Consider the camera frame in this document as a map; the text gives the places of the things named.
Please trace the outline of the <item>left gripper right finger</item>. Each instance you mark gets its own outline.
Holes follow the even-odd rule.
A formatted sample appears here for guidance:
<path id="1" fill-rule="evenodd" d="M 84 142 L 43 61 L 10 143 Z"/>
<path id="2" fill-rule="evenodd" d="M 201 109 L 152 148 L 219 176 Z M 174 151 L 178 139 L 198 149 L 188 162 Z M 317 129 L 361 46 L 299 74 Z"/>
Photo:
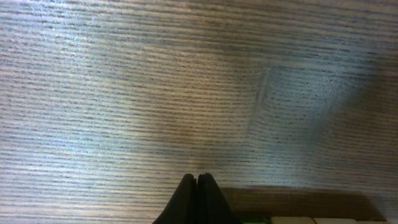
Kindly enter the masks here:
<path id="1" fill-rule="evenodd" d="M 197 223 L 241 224 L 210 173 L 198 177 Z"/>

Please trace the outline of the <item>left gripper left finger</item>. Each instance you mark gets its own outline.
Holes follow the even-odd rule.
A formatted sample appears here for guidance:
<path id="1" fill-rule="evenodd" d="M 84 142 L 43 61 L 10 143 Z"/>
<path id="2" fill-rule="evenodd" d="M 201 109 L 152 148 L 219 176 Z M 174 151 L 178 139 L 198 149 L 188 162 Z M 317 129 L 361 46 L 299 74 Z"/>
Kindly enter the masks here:
<path id="1" fill-rule="evenodd" d="M 153 224 L 192 224 L 196 219 L 197 180 L 185 174 L 162 213 Z"/>

